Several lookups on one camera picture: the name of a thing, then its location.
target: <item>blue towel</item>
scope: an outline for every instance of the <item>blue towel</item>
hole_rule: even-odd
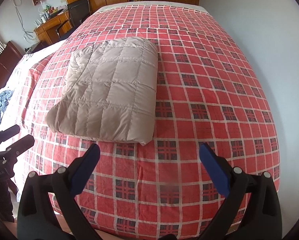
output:
[[[11,100],[13,92],[13,90],[5,90],[3,92],[0,92],[0,125],[2,122],[2,113],[6,111],[8,101]]]

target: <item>bed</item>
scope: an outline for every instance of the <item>bed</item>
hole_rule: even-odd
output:
[[[159,51],[154,137],[145,146],[97,142],[100,162],[76,199],[89,222],[108,233],[142,239],[199,235],[224,200],[199,161],[203,142],[247,173],[268,171],[278,189],[275,125],[240,49],[201,7],[146,2],[101,9],[28,70],[0,127],[17,123],[21,133],[12,140],[28,133],[35,138],[14,167],[20,192],[30,171],[48,174],[68,166],[93,143],[53,133],[44,123],[61,99],[71,53],[126,36],[148,38]],[[53,195],[51,200],[60,212]]]

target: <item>desk drawer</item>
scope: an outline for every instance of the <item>desk drawer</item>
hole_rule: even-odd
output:
[[[41,34],[42,32],[44,32],[44,29],[42,26],[38,26],[35,30],[34,30],[37,34]]]
[[[68,16],[66,13],[62,13],[61,15],[59,15],[59,19],[63,23],[68,19]]]
[[[48,30],[50,28],[53,28],[53,27],[55,27],[56,25],[59,25],[59,24],[60,24],[59,17],[55,17],[55,18],[50,19],[49,21],[45,22],[43,24],[43,28],[46,31],[46,30]]]

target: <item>beige quilted blanket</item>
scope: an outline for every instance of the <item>beige quilted blanket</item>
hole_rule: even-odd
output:
[[[156,46],[141,37],[79,49],[45,121],[54,132],[145,145],[154,132],[157,69]]]

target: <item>cable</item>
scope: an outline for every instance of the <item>cable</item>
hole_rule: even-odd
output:
[[[17,8],[17,7],[22,5],[22,0],[19,0],[19,5],[16,5],[15,0],[12,0],[12,1],[13,1],[13,4],[14,4],[14,7],[15,7],[15,10],[16,10],[16,14],[17,14],[18,20],[20,22],[20,25],[22,26],[22,31],[24,32],[24,40],[31,44],[30,41],[36,41],[36,38],[34,38],[34,36],[31,34],[31,33],[34,34],[34,32],[28,32],[28,31],[25,30],[24,25],[23,25],[23,18],[20,15],[20,12]]]

